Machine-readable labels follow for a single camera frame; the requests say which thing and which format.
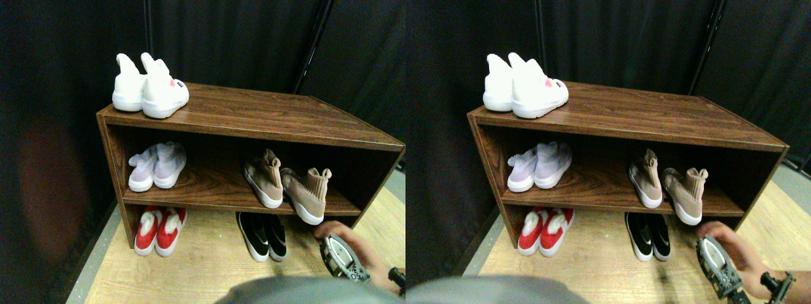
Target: floor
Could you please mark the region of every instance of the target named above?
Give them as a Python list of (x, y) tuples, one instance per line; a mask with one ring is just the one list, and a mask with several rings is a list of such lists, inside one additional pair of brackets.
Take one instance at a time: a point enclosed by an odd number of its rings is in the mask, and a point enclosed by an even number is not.
[[(811, 271), (811, 216), (795, 202), (783, 173), (776, 174), (739, 235), (752, 244), (767, 266)], [(802, 185), (803, 181), (794, 181)], [(792, 192), (811, 197), (811, 182)], [(621, 212), (578, 212), (566, 242), (553, 258), (525, 257), (513, 248), (500, 219), (467, 268), (467, 276), (543, 276), (566, 284), (589, 302), (719, 302), (697, 265), (696, 237), (687, 225), (668, 216), (673, 257), (641, 263), (631, 250)]]
[[(406, 267), (405, 184), (405, 175), (395, 171), (355, 227), (376, 244), (388, 263), (399, 268)], [(297, 240), (288, 242), (288, 259), (257, 263), (247, 251), (233, 212), (190, 210), (182, 243), (170, 257), (155, 253), (140, 257), (127, 244), (116, 208), (67, 302), (160, 303), (179, 298), (189, 303), (214, 302), (231, 286), (259, 277), (328, 276), (311, 226), (291, 221), (286, 227), (289, 240)]]

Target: hand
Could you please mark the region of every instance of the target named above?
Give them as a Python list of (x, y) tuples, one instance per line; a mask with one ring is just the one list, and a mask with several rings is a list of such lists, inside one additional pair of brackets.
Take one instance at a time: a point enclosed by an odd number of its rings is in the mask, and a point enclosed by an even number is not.
[(718, 241), (732, 259), (738, 275), (744, 282), (744, 289), (756, 298), (771, 298), (771, 292), (760, 283), (760, 277), (763, 272), (770, 272), (771, 276), (782, 279), (785, 273), (775, 272), (766, 267), (757, 252), (723, 223), (712, 221), (698, 229), (698, 237), (703, 238), (707, 234)]
[(358, 256), (361, 265), (369, 272), (373, 285), (392, 293), (400, 294), (400, 286), (397, 286), (394, 281), (388, 279), (388, 270), (392, 267), (377, 255), (377, 252), (369, 241), (361, 238), (354, 230), (343, 225), (341, 222), (327, 221), (315, 227), (315, 230), (312, 232), (319, 243), (333, 233), (352, 247), (352, 251)]

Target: wooden floor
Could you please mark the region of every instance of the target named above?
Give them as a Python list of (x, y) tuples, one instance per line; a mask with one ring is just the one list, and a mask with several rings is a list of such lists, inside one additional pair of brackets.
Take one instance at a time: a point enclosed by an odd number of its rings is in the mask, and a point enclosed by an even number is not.
[[(234, 212), (190, 209), (174, 253), (141, 257), (123, 226), (99, 267), (86, 303), (211, 303), (239, 283), (266, 276), (328, 276), (310, 225), (289, 219), (288, 257), (257, 263), (248, 253)], [(355, 227), (391, 265), (406, 267), (406, 206), (382, 189)]]
[[(502, 230), (480, 275), (539, 276), (560, 281), (593, 303), (720, 302), (697, 263), (694, 227), (666, 216), (672, 257), (640, 262), (622, 212), (576, 212), (552, 258), (519, 255)], [(811, 216), (773, 182), (738, 230), (767, 266), (811, 270)]]

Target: white sneaker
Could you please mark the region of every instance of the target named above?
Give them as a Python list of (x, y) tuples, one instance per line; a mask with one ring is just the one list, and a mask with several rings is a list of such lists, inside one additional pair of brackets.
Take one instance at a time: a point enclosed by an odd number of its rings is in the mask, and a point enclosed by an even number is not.
[(115, 76), (115, 89), (113, 90), (113, 107), (127, 112), (141, 110), (141, 101), (144, 99), (144, 81), (146, 75), (141, 75), (138, 68), (125, 54), (115, 57), (121, 74)]
[(148, 53), (141, 54), (147, 70), (144, 82), (144, 114), (151, 118), (167, 118), (189, 101), (189, 89), (169, 75), (163, 60), (152, 60)]
[(513, 67), (513, 112), (520, 118), (539, 118), (569, 100), (569, 90), (558, 79), (550, 79), (535, 59), (524, 62), (510, 53)]
[(513, 69), (496, 54), (487, 55), (490, 74), (484, 78), (484, 107), (492, 111), (513, 110)]

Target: shoe pair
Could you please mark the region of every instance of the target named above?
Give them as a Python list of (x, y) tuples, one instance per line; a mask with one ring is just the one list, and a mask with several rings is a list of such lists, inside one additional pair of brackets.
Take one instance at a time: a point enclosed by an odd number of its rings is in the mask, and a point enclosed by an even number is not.
[(673, 202), (676, 215), (687, 225), (697, 225), (702, 221), (702, 196), (706, 182), (706, 169), (701, 171), (691, 168), (687, 175), (682, 176), (673, 168), (663, 172), (662, 182), (659, 181), (657, 171), (658, 159), (656, 154), (647, 149), (645, 155), (631, 162), (628, 176), (642, 204), (648, 208), (656, 208), (662, 203), (662, 183), (668, 196)]
[(524, 62), (518, 54), (508, 56), (511, 66), (495, 54), (487, 55), (490, 74), (484, 78), (484, 107), (513, 111), (520, 118), (539, 118), (569, 100), (563, 81), (547, 77), (535, 59)]
[(265, 207), (278, 208), (282, 195), (287, 195), (304, 222), (321, 224), (327, 206), (327, 183), (333, 173), (329, 169), (319, 173), (310, 168), (307, 176), (301, 178), (292, 169), (280, 171), (280, 167), (281, 161), (276, 154), (265, 149), (262, 158), (254, 157), (245, 163), (242, 173)]
[(172, 79), (163, 60), (153, 60), (148, 53), (141, 54), (147, 74), (141, 75), (138, 67), (125, 54), (115, 57), (121, 74), (115, 76), (113, 107), (121, 111), (137, 112), (151, 118), (172, 116), (189, 101), (189, 89), (183, 81)]
[(541, 255), (552, 257), (560, 249), (573, 220), (574, 209), (571, 208), (533, 208), (524, 219), (524, 228), (518, 237), (518, 253), (529, 256), (537, 249)]
[(670, 259), (670, 238), (664, 216), (626, 212), (625, 227), (631, 236), (633, 252), (640, 261), (649, 261), (652, 255), (656, 255), (660, 261)]
[(248, 251), (256, 262), (264, 262), (268, 256), (277, 262), (287, 257), (285, 226), (279, 216), (268, 213), (237, 212), (237, 223)]
[(128, 182), (130, 190), (144, 192), (153, 183), (158, 188), (169, 189), (186, 167), (186, 150), (180, 143), (153, 144), (143, 153), (130, 157), (129, 162), (135, 167)]
[(566, 143), (539, 143), (524, 154), (507, 160), (507, 165), (513, 167), (507, 187), (512, 192), (527, 191), (533, 184), (541, 189), (551, 189), (571, 164), (572, 149)]
[(155, 248), (160, 256), (171, 255), (187, 218), (185, 208), (147, 206), (135, 235), (135, 253), (149, 255)]

